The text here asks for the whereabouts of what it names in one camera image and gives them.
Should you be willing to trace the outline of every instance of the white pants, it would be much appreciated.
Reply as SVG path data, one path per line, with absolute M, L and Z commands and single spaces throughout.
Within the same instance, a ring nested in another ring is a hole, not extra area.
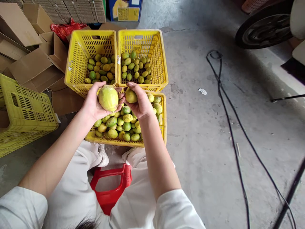
M 82 141 L 62 179 L 48 199 L 43 228 L 74 228 L 84 218 L 99 228 L 153 228 L 156 201 L 148 177 L 144 148 L 128 157 L 133 167 L 132 183 L 127 187 L 111 215 L 103 213 L 88 182 L 87 171 L 101 162 L 98 144 Z

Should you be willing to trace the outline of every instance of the black cable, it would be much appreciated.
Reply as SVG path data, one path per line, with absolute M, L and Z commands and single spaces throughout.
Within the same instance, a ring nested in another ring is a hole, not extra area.
M 219 74 L 217 75 L 212 63 L 210 62 L 210 59 L 209 57 L 211 57 L 212 59 L 216 59 L 216 60 L 219 60 L 220 62 L 220 67 L 219 67 Z M 228 111 L 227 111 L 227 108 L 226 108 L 226 105 L 225 105 L 225 102 L 223 100 L 223 97 L 222 97 L 222 94 L 221 94 L 221 91 L 223 91 L 224 95 L 226 96 L 230 106 L 232 107 L 234 113 L 235 113 L 235 116 L 237 118 L 237 121 L 247 139 L 247 141 L 249 142 L 253 152 L 255 153 L 257 159 L 259 160 L 260 164 L 263 166 L 264 170 L 266 171 L 269 179 L 271 180 L 275 190 L 278 192 L 278 194 L 281 196 L 281 198 L 284 200 L 285 204 L 288 206 L 288 209 L 290 211 L 290 214 L 291 214 L 291 217 L 292 217 L 292 220 L 293 220 L 293 225 L 294 225 L 294 229 L 296 229 L 296 224 L 295 224 L 295 219 L 294 219 L 294 216 L 293 216 L 293 213 L 290 209 L 290 206 L 289 204 L 287 203 L 286 199 L 283 197 L 282 193 L 280 192 L 280 190 L 278 189 L 277 185 L 275 184 L 272 176 L 270 175 L 268 169 L 266 168 L 266 166 L 264 165 L 264 163 L 262 162 L 261 158 L 259 157 L 258 153 L 256 152 L 251 140 L 249 139 L 240 119 L 239 119 L 239 116 L 235 110 L 235 107 L 233 106 L 231 100 L 229 99 L 225 89 L 223 88 L 222 86 L 222 82 L 221 82 L 221 71 L 222 71 L 222 54 L 220 52 L 218 52 L 217 50 L 211 50 L 207 56 L 206 56 L 206 59 L 207 61 L 209 62 L 213 72 L 214 72 L 214 75 L 215 75 L 215 78 L 216 80 L 218 81 L 218 94 L 221 98 L 221 102 L 223 104 L 223 107 L 225 109 L 225 113 L 226 113 L 226 117 L 227 117 L 227 120 L 228 120 L 228 124 L 229 124 L 229 129 L 230 129 L 230 133 L 231 133 L 231 137 L 232 137 L 232 143 L 233 143 L 233 148 L 234 148 L 234 152 L 235 152 L 235 158 L 236 158 L 236 164 L 237 164 L 237 168 L 238 168 L 238 174 L 239 174 L 239 177 L 240 177 L 240 181 L 241 181 L 241 187 L 242 187 L 242 190 L 243 190 L 243 194 L 244 194 L 244 199 L 245 199 L 245 205 L 246 205 L 246 210 L 247 210 L 247 225 L 248 225 L 248 229 L 250 229 L 250 213 L 249 213 L 249 204 L 248 204 L 248 199 L 247 199 L 247 194 L 246 194 L 246 190 L 245 190 L 245 187 L 244 187 L 244 183 L 243 183 L 243 179 L 242 179 L 242 174 L 241 174 L 241 168 L 240 168 L 240 163 L 239 163 L 239 156 L 238 156 L 238 151 L 236 149 L 236 144 L 235 144 L 235 140 L 234 140 L 234 136 L 233 136 L 233 132 L 232 132 L 232 127 L 231 127 L 231 122 L 230 122 L 230 118 L 229 118 L 229 114 L 228 114 Z

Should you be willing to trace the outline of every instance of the red plastic stool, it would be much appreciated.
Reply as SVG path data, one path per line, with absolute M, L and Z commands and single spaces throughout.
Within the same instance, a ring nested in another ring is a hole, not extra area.
M 116 202 L 122 195 L 125 188 L 131 184 L 131 168 L 132 167 L 130 165 L 123 164 L 123 167 L 119 169 L 101 171 L 100 168 L 97 168 L 94 172 L 94 176 L 92 178 L 92 181 L 90 182 L 90 186 L 95 191 L 99 205 L 101 205 L 104 214 L 110 215 L 111 209 L 115 206 Z M 116 189 L 103 192 L 96 191 L 96 185 L 100 178 L 115 175 L 121 176 L 121 182 Z

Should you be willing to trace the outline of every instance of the yellow plastic crate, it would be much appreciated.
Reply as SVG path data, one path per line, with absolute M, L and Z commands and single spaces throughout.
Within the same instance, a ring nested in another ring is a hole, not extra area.
M 85 84 L 84 79 L 89 77 L 87 69 L 88 59 L 95 61 L 95 55 L 111 58 L 115 56 L 117 62 L 117 37 L 114 30 L 75 30 L 72 33 L 66 74 L 64 83 L 77 94 L 86 97 L 92 84 Z M 115 80 L 117 77 L 117 65 L 115 65 Z
M 163 108 L 162 113 L 160 114 L 160 130 L 162 133 L 162 137 L 164 140 L 164 143 L 166 145 L 166 98 L 163 93 L 160 92 L 152 92 L 152 91 L 146 91 L 146 93 L 151 93 L 154 96 L 160 96 L 161 97 L 161 106 Z M 137 141 L 137 142 L 126 142 L 124 140 L 120 140 L 119 138 L 112 139 L 112 138 L 105 138 L 105 137 L 97 137 L 95 135 L 95 127 L 92 127 L 89 133 L 87 134 L 85 140 L 88 142 L 97 142 L 97 143 L 103 143 L 103 144 L 108 144 L 108 145 L 118 145 L 118 146 L 130 146 L 130 147 L 144 147 L 144 142 L 143 141 Z
M 122 60 L 124 52 L 137 52 L 137 57 L 149 57 L 151 63 L 152 84 L 140 84 L 141 88 L 149 91 L 161 91 L 168 84 L 165 50 L 161 30 L 120 30 L 118 32 L 118 71 L 116 84 L 126 87 L 127 79 L 122 79 Z M 132 82 L 138 83 L 134 78 L 134 71 L 127 70 L 132 74 Z
M 57 118 L 49 97 L 20 86 L 0 74 L 0 110 L 10 125 L 0 132 L 0 157 L 56 130 Z

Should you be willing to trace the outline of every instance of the hand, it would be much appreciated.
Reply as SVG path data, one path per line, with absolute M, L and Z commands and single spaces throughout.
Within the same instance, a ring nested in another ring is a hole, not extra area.
M 149 102 L 148 97 L 147 97 L 146 93 L 143 91 L 143 89 L 138 84 L 133 83 L 133 82 L 128 82 L 127 86 L 131 90 L 133 90 L 138 97 L 138 101 L 135 103 L 128 103 L 127 101 L 125 101 L 125 103 L 134 112 L 136 117 L 138 119 L 140 119 L 140 118 L 146 117 L 148 115 L 154 115 L 153 107 L 152 107 L 151 103 Z
M 102 119 L 102 118 L 106 117 L 107 115 L 111 114 L 110 111 L 107 111 L 102 108 L 101 104 L 98 101 L 98 96 L 96 95 L 99 88 L 103 87 L 105 84 L 106 84 L 105 81 L 104 82 L 95 82 L 93 84 L 93 86 L 90 88 L 90 90 L 88 91 L 84 104 L 81 108 L 81 110 L 84 111 L 89 118 L 92 118 L 92 120 L 94 120 L 94 122 L 96 122 L 98 119 Z M 120 92 L 122 90 L 122 88 L 116 87 L 115 90 L 117 92 Z M 121 99 L 121 100 L 119 101 L 118 108 L 114 112 L 121 110 L 122 104 L 125 101 L 125 98 L 123 98 L 122 93 L 119 94 L 119 99 Z

